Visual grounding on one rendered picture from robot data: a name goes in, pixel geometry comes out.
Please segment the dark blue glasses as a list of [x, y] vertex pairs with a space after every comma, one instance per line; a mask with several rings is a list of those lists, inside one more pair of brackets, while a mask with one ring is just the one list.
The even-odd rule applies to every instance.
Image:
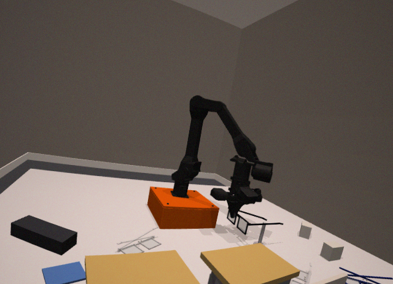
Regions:
[[[371, 282], [373, 282], [373, 283], [376, 283], [376, 284], [380, 284], [380, 283], [378, 283], [378, 282], [375, 282], [375, 281], [373, 281], [373, 280], [370, 280], [370, 279], [368, 279], [368, 278], [380, 278], [380, 279], [393, 279], [393, 278], [390, 278], [390, 277], [375, 277], [375, 276], [366, 276], [366, 275], [358, 275], [358, 274], [355, 274], [355, 273], [353, 273], [353, 272], [351, 272], [351, 271], [348, 271], [348, 270], [346, 270], [346, 269], [343, 269], [342, 267], [339, 267], [340, 269], [342, 269], [342, 270], [344, 270], [344, 271], [346, 271], [346, 272], [349, 272], [349, 273], [351, 273], [351, 274], [353, 274], [353, 275], [349, 275], [348, 274], [348, 276], [352, 276], [352, 277], [361, 277], [361, 278], [363, 278], [363, 280], [364, 279], [366, 279], [367, 281], [369, 280], [369, 281], [371, 281]], [[347, 281], [346, 281], [346, 283], [345, 284], [372, 284], [372, 283], [367, 283], [367, 282], [365, 282], [365, 281], [361, 281], [361, 280], [357, 280], [357, 279], [354, 279], [354, 278], [350, 278], [350, 277], [348, 277], [347, 278]]]

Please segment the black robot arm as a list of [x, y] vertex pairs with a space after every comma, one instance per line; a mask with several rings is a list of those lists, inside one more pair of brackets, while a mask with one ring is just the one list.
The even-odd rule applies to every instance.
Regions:
[[[180, 163], [178, 171], [171, 174], [171, 179], [174, 180], [173, 191], [171, 191], [171, 194], [176, 197], [189, 198], [187, 196], [189, 181], [193, 180], [194, 177], [201, 172], [201, 162], [198, 161], [198, 149], [203, 120], [207, 116], [208, 111], [217, 112], [233, 138], [237, 154], [240, 157], [246, 158], [241, 159], [238, 158], [238, 155], [236, 155], [230, 160], [235, 162], [233, 175], [242, 178], [249, 178], [251, 174], [254, 180], [270, 183], [273, 173], [273, 163], [259, 161], [256, 155], [256, 146], [240, 130], [237, 122], [227, 109], [226, 104], [222, 101], [214, 101], [211, 99], [205, 99], [200, 95], [195, 95], [190, 99], [191, 123], [186, 153]], [[249, 163], [247, 160], [253, 163]], [[259, 188], [250, 188], [248, 183], [246, 183], [245, 186], [242, 186], [242, 183], [239, 183], [236, 187], [234, 197], [239, 197], [246, 205], [255, 204], [256, 200], [261, 197], [261, 190]]]

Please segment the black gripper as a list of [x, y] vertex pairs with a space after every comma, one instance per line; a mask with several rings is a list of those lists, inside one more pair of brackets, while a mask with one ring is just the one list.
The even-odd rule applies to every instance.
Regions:
[[238, 176], [230, 176], [230, 179], [232, 180], [231, 187], [228, 188], [229, 192], [224, 191], [221, 188], [213, 188], [211, 190], [211, 196], [215, 198], [215, 200], [218, 201], [226, 201], [229, 207], [230, 211], [230, 217], [233, 218], [234, 212], [237, 212], [242, 208], [243, 205], [245, 205], [240, 198], [234, 197], [234, 193], [236, 190], [236, 187], [239, 183], [242, 183], [242, 186], [245, 186], [246, 183], [250, 184], [249, 178], [242, 178]]

